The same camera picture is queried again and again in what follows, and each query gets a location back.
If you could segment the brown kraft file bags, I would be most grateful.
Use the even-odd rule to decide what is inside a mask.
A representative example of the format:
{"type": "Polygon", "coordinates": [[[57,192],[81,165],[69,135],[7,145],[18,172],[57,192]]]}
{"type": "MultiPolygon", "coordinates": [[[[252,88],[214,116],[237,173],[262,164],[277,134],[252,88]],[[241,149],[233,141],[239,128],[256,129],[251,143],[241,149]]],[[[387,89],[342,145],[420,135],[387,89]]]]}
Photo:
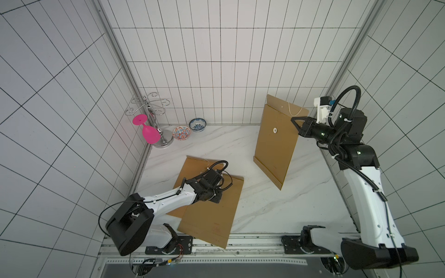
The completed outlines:
{"type": "Polygon", "coordinates": [[[305,108],[267,95],[253,161],[279,190],[284,185],[299,138],[291,118],[308,114],[305,108]]]}

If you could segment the brown kraft file bag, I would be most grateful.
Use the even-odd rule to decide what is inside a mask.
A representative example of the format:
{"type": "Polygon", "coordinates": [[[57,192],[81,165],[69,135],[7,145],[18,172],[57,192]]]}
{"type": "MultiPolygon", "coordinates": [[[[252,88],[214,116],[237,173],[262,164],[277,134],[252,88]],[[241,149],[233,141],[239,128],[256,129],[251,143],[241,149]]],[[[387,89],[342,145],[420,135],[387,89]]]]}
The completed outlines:
{"type": "Polygon", "coordinates": [[[225,249],[245,181],[241,176],[234,176],[233,180],[219,203],[199,201],[187,206],[178,231],[225,249]]]}
{"type": "MultiPolygon", "coordinates": [[[[176,178],[176,182],[173,186],[173,189],[178,188],[181,185],[183,178],[190,179],[199,174],[202,174],[207,170],[213,163],[217,162],[217,159],[206,159],[206,158],[197,158],[193,156],[187,156],[181,171],[179,172],[178,177],[176,178]]],[[[214,209],[217,207],[217,204],[207,201],[207,202],[196,202],[193,205],[183,206],[178,209],[175,209],[168,213],[170,216],[183,218],[184,215],[201,215],[205,214],[205,210],[214,209]]]]}

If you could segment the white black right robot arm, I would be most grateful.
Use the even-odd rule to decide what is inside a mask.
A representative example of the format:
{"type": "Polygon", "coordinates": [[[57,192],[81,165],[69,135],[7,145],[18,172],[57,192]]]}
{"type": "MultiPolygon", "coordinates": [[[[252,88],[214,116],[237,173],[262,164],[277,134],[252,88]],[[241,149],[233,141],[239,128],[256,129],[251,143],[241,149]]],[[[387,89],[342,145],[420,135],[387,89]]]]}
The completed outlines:
{"type": "Polygon", "coordinates": [[[292,117],[299,136],[315,139],[344,173],[357,209],[360,228],[348,236],[319,225],[305,226],[288,249],[306,254],[330,251],[354,270],[402,268],[418,262],[415,248],[405,244],[384,194],[380,164],[375,150],[362,142],[367,122],[358,110],[362,93],[352,85],[334,100],[316,98],[317,117],[292,117]]]}

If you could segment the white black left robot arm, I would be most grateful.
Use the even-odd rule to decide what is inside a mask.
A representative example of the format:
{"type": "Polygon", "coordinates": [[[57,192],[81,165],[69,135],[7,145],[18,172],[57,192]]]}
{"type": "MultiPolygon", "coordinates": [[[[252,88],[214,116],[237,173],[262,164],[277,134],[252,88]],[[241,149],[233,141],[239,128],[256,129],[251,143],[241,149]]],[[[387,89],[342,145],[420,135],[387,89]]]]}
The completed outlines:
{"type": "Polygon", "coordinates": [[[227,161],[217,161],[200,175],[183,178],[179,187],[160,195],[142,197],[138,193],[128,196],[104,209],[109,210],[120,205],[107,221],[102,232],[114,242],[121,256],[128,256],[141,246],[153,247],[170,254],[179,245],[174,229],[167,223],[152,226],[153,221],[177,208],[197,202],[211,201],[219,203],[222,193],[233,185],[230,182],[223,188],[223,173],[228,167],[227,161]]]}

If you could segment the red blue patterned bowl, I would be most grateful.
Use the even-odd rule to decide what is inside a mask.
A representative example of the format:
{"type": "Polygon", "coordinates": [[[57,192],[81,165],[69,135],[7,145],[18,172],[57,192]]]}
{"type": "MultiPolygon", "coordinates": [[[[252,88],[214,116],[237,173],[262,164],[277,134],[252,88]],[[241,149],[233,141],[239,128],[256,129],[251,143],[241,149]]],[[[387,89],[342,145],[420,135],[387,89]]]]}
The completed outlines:
{"type": "Polygon", "coordinates": [[[177,126],[173,129],[173,138],[179,141],[184,141],[190,137],[192,130],[188,126],[177,126]]]}

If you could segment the blue white patterned bowl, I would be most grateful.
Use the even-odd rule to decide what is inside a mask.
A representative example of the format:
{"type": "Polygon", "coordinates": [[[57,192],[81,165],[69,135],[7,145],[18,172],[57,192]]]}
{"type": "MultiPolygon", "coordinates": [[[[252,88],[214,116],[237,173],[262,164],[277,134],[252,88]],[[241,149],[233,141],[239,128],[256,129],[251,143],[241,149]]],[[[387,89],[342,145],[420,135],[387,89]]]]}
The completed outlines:
{"type": "Polygon", "coordinates": [[[188,125],[193,132],[202,132],[206,128],[207,122],[203,118],[195,118],[188,125]]]}

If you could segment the pink plastic wine glass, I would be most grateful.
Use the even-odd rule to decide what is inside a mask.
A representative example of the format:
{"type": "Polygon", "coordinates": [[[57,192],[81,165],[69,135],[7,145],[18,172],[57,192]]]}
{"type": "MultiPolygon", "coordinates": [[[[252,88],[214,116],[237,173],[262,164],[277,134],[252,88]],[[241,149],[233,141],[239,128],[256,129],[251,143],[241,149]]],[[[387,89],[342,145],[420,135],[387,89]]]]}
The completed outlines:
{"type": "Polygon", "coordinates": [[[134,117],[133,124],[136,126],[142,126],[142,134],[144,139],[149,144],[155,144],[161,139],[161,134],[157,128],[146,125],[148,116],[140,114],[134,117]]]}

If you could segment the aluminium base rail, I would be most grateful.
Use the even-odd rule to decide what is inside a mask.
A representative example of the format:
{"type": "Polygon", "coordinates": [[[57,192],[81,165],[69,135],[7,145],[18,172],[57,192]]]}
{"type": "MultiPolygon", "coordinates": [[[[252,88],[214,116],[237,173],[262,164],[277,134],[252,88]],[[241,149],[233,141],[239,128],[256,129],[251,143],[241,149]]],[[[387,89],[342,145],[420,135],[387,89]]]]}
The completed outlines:
{"type": "Polygon", "coordinates": [[[158,247],[139,247],[128,256],[121,256],[106,239],[99,252],[99,270],[106,265],[125,266],[158,264],[174,258],[172,264],[281,263],[307,265],[310,258],[327,258],[338,262],[339,255],[323,247],[301,247],[299,234],[235,234],[226,248],[217,247],[191,236],[180,236],[173,251],[165,253],[158,247]]]}

